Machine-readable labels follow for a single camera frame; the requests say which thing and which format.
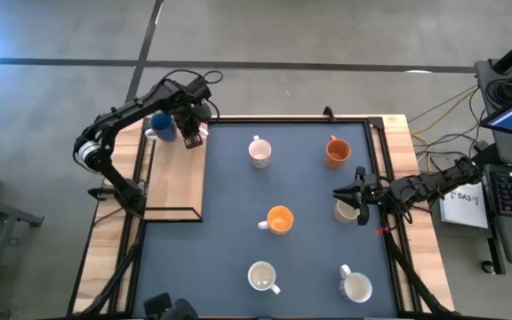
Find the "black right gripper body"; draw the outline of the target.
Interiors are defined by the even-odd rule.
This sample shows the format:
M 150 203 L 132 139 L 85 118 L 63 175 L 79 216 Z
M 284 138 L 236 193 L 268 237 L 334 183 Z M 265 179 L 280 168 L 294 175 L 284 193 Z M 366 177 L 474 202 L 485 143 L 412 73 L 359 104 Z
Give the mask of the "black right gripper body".
M 359 186 L 358 203 L 359 216 L 358 224 L 364 226 L 370 219 L 369 206 L 377 205 L 380 212 L 386 209 L 386 194 L 383 190 L 383 179 L 377 173 L 367 173 L 363 166 L 358 166 L 355 172 L 355 179 Z

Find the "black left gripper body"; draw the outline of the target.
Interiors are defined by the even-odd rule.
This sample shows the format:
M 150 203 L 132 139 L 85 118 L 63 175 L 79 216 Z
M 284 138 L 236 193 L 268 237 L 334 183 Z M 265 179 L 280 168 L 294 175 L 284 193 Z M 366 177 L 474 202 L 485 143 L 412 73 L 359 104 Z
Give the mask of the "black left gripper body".
M 172 116 L 182 136 L 193 136 L 199 133 L 200 123 L 212 118 L 211 107 L 205 100 L 181 103 L 173 110 Z

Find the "coral floral pattern mug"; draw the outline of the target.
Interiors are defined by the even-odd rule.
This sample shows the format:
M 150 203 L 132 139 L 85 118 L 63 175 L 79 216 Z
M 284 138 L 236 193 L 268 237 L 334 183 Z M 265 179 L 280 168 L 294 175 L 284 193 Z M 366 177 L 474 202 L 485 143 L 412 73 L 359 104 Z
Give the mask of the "coral floral pattern mug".
M 356 221 L 360 215 L 360 210 L 337 200 L 334 206 L 334 217 L 340 223 L 350 223 Z

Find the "blue mug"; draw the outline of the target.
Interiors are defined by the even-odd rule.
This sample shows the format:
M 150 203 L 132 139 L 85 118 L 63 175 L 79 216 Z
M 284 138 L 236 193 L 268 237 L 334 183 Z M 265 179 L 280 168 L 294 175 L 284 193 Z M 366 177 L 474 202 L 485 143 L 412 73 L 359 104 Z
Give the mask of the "blue mug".
M 154 114 L 149 119 L 149 128 L 145 131 L 148 139 L 159 139 L 166 142 L 176 140 L 177 131 L 173 116 L 164 113 Z

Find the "orange faceted mug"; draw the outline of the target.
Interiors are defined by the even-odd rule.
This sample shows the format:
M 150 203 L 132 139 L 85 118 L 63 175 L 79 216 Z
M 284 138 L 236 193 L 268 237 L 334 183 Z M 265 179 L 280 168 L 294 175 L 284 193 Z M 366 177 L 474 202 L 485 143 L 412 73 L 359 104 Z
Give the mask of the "orange faceted mug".
M 338 170 L 350 158 L 351 152 L 351 147 L 345 140 L 331 135 L 325 148 L 324 165 L 329 169 Z

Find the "grey diamond pattern mug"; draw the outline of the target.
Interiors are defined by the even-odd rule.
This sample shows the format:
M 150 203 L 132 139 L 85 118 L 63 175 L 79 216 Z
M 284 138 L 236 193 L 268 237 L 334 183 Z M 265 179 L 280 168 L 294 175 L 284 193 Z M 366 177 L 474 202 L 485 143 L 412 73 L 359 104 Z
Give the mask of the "grey diamond pattern mug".
M 252 142 L 249 144 L 248 153 L 252 166 L 256 169 L 264 169 L 269 165 L 272 147 L 267 140 L 254 135 Z

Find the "yellow mug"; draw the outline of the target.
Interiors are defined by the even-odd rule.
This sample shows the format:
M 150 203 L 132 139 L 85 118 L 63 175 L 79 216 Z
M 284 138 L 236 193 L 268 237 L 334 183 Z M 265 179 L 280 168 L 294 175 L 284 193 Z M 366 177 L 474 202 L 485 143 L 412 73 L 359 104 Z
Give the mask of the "yellow mug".
M 257 224 L 258 229 L 267 229 L 276 235 L 287 234 L 293 227 L 292 211 L 283 205 L 278 205 L 268 211 L 267 219 Z

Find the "red lattice pattern mug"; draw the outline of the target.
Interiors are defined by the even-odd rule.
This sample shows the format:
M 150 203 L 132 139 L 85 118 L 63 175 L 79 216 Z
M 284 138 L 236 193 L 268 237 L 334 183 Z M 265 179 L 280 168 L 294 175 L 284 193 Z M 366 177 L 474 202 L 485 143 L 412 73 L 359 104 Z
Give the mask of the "red lattice pattern mug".
M 372 283 L 362 273 L 353 272 L 347 264 L 340 266 L 340 294 L 355 303 L 364 303 L 372 296 Z

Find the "green leaf pattern mug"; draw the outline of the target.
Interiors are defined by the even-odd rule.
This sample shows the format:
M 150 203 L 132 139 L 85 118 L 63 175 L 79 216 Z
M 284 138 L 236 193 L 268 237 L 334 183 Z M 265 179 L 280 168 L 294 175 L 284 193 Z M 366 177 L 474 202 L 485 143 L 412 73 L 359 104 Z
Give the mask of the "green leaf pattern mug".
M 253 263 L 247 273 L 250 286 L 259 292 L 272 291 L 278 295 L 281 289 L 276 284 L 276 270 L 266 261 Z

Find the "white paper box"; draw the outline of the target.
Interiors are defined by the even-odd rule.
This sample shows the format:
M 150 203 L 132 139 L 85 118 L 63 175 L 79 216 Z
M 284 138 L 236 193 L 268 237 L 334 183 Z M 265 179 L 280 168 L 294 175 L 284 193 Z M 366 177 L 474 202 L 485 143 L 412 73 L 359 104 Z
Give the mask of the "white paper box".
M 460 186 L 439 200 L 441 221 L 488 229 L 484 192 L 480 184 Z

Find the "black box device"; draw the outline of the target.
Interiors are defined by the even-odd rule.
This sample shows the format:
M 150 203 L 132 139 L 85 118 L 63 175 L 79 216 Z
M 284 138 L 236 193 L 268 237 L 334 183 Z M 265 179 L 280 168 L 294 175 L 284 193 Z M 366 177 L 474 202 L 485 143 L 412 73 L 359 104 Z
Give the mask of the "black box device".
M 198 320 L 198 314 L 185 299 L 172 302 L 167 292 L 144 301 L 146 320 Z

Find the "wooden shelf black frame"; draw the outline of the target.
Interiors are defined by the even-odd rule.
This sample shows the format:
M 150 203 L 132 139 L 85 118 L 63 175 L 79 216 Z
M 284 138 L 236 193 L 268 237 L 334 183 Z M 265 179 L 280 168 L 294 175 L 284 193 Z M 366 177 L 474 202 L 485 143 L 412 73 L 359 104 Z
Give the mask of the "wooden shelf black frame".
M 144 218 L 152 221 L 200 221 L 204 194 L 206 141 L 186 149 L 177 127 L 177 138 L 155 142 L 150 162 Z

